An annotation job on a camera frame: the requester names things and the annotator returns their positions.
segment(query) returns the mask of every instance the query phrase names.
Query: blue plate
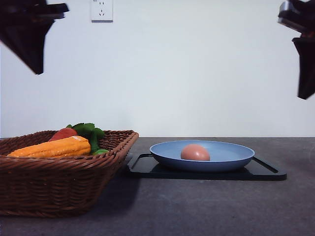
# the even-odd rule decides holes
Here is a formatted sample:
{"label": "blue plate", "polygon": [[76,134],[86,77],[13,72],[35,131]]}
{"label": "blue plate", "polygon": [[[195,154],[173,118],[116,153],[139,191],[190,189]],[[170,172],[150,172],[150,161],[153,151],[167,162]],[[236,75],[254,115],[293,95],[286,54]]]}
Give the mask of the blue plate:
{"label": "blue plate", "polygon": [[[210,161],[181,159],[182,149],[188,144],[199,144],[207,149]],[[156,144],[150,152],[160,164],[193,172],[227,172],[246,166],[255,152],[245,146],[216,141],[185,140]]]}

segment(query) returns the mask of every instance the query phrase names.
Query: toy vegetable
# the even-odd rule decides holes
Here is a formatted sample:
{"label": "toy vegetable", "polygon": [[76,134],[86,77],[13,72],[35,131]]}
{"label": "toy vegetable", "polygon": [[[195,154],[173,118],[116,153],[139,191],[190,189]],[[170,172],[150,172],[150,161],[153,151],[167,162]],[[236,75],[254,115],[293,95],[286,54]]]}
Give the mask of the toy vegetable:
{"label": "toy vegetable", "polygon": [[13,157],[64,157],[87,155],[91,151],[89,140],[81,136],[44,142],[38,145],[24,147],[11,152]]}

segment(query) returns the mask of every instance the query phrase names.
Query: wicker basket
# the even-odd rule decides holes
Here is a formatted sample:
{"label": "wicker basket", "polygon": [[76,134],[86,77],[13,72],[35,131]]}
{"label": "wicker basket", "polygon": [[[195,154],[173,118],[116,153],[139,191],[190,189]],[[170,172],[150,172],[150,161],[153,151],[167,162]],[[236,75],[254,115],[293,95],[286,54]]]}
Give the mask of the wicker basket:
{"label": "wicker basket", "polygon": [[54,133],[42,131],[0,141],[0,214],[68,217],[87,212],[139,137],[132,130],[105,131],[99,146],[109,152],[95,156],[6,156],[46,142]]}

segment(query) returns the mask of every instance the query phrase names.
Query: plastic food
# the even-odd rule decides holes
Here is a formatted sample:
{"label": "plastic food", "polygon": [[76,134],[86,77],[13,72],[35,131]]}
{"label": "plastic food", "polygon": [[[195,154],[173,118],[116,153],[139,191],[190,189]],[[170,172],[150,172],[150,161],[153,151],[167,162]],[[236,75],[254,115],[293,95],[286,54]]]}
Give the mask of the plastic food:
{"label": "plastic food", "polygon": [[69,138],[71,136],[78,135],[77,131],[71,128],[63,128],[54,134],[49,141],[54,141],[58,139]]}
{"label": "plastic food", "polygon": [[87,155],[91,151],[89,141],[81,136],[45,142],[13,151],[14,157],[65,157]]}

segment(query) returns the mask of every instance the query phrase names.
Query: black serving tray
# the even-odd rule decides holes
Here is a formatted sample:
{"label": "black serving tray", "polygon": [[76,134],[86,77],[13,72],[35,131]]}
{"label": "black serving tray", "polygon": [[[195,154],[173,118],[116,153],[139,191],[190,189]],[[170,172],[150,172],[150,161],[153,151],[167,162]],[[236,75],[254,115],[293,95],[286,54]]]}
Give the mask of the black serving tray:
{"label": "black serving tray", "polygon": [[151,154],[133,157],[128,163],[129,173],[143,178],[220,179],[220,180],[285,180],[286,172],[253,157],[245,167],[231,172],[201,173],[171,169],[158,163]]}

